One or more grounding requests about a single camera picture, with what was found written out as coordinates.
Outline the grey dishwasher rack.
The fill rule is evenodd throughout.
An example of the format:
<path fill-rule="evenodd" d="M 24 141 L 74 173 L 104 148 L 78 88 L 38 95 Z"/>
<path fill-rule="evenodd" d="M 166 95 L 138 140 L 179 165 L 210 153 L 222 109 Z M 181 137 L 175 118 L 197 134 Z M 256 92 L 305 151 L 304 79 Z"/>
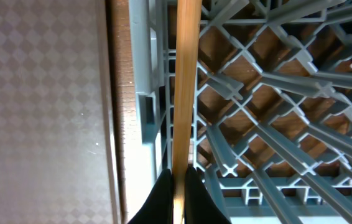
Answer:
<path fill-rule="evenodd" d="M 352 1 L 203 1 L 188 162 L 233 223 L 352 223 Z"/>

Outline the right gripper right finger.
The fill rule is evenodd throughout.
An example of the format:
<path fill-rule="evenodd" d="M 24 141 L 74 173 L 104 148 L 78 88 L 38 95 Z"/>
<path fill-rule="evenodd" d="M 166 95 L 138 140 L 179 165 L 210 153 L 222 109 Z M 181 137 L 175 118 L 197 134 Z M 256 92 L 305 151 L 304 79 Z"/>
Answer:
<path fill-rule="evenodd" d="M 188 166 L 185 173 L 185 223 L 231 224 L 215 205 L 192 166 Z"/>

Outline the wooden chopstick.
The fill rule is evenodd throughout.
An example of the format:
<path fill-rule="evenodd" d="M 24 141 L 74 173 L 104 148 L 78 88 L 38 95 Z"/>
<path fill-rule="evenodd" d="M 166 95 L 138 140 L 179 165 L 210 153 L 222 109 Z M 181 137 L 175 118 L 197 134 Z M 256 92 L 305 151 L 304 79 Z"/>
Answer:
<path fill-rule="evenodd" d="M 192 126 L 197 71 L 201 0 L 177 2 L 177 38 L 175 60 L 174 134 L 172 174 L 174 177 L 173 222 L 183 223 L 185 173 Z"/>

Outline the brown serving tray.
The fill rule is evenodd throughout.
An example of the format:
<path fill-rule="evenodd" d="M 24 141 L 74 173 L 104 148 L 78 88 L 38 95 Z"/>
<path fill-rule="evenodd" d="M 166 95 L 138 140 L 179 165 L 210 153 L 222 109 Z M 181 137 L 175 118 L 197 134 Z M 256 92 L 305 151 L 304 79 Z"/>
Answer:
<path fill-rule="evenodd" d="M 104 1 L 0 0 L 0 223 L 121 223 Z"/>

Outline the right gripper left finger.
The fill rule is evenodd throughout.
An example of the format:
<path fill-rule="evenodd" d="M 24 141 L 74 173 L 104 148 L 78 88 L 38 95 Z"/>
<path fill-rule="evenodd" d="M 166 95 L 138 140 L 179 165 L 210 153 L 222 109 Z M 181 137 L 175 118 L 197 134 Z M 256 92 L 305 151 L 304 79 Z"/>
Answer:
<path fill-rule="evenodd" d="M 172 223 L 174 181 L 170 169 L 164 169 L 149 196 L 128 224 Z"/>

